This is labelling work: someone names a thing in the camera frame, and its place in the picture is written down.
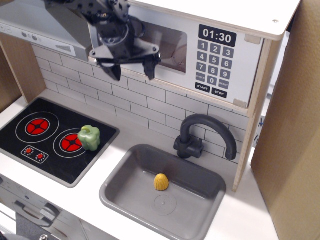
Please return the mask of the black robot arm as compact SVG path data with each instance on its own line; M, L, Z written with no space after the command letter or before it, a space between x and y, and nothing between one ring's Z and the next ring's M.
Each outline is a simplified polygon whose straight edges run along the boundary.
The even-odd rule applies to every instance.
M112 79L121 79L122 65L142 64L144 74L155 78L161 62L158 45L144 41L146 27L129 14L127 0L46 0L45 7L71 10L88 23L92 50L89 57Z

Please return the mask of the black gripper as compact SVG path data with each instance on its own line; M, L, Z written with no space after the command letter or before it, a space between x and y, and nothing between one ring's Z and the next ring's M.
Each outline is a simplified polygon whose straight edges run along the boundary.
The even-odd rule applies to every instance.
M90 28L94 58L103 71L116 81L121 80L120 64L143 63L143 70L149 80L155 78L155 68L161 62L160 48L135 36L134 28L121 26L100 26Z

